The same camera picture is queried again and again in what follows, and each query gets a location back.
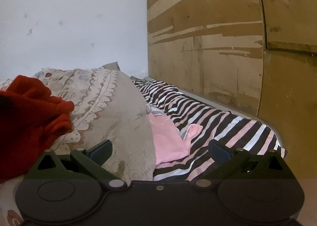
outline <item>striped blanket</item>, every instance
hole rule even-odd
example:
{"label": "striped blanket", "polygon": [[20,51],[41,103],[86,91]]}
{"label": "striped blanket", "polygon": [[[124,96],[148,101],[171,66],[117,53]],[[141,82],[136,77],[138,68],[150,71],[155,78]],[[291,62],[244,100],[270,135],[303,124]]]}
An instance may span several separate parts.
{"label": "striped blanket", "polygon": [[164,111],[183,135],[191,123],[203,126],[202,132],[191,141],[188,157],[156,166],[154,180],[193,180],[205,175],[218,165],[208,154],[212,139],[229,148],[244,148],[251,154],[264,154],[269,149],[277,150],[284,158],[275,133],[265,124],[222,111],[202,102],[188,98],[176,87],[162,81],[136,80],[145,100]]}

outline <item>plywood panel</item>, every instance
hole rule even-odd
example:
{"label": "plywood panel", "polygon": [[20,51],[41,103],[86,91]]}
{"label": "plywood panel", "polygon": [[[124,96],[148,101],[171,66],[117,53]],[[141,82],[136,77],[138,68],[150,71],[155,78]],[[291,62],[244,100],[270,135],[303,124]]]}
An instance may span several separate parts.
{"label": "plywood panel", "polygon": [[263,0],[267,47],[317,52],[317,0]]}
{"label": "plywood panel", "polygon": [[305,193],[298,220],[317,225],[317,57],[267,50],[259,118],[273,125]]}
{"label": "plywood panel", "polygon": [[260,0],[157,0],[148,15],[152,78],[257,115],[264,42]]}

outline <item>red sweater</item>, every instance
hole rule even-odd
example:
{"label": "red sweater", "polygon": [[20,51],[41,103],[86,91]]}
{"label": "red sweater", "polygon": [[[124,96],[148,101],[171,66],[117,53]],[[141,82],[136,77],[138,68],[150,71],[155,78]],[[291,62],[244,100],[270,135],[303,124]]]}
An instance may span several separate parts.
{"label": "red sweater", "polygon": [[19,75],[0,91],[0,182],[27,173],[59,136],[72,131],[71,101],[51,96],[36,78]]}

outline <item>black device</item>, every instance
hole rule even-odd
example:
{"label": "black device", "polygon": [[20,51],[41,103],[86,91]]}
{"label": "black device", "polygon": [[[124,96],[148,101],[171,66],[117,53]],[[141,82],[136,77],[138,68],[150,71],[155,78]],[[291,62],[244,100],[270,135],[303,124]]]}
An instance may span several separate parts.
{"label": "black device", "polygon": [[45,150],[16,191],[24,226],[296,226],[304,193],[275,151],[250,155],[209,143],[219,167],[193,182],[124,181],[101,165],[105,140],[70,155]]}

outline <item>pink garment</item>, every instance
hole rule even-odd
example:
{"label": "pink garment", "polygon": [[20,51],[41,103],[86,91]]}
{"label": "pink garment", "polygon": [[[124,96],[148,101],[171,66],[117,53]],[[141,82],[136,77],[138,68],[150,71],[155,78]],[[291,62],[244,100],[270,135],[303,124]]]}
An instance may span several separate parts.
{"label": "pink garment", "polygon": [[149,113],[156,154],[156,165],[178,159],[190,154],[191,140],[201,132],[202,126],[190,124],[184,139],[173,121],[164,115]]}

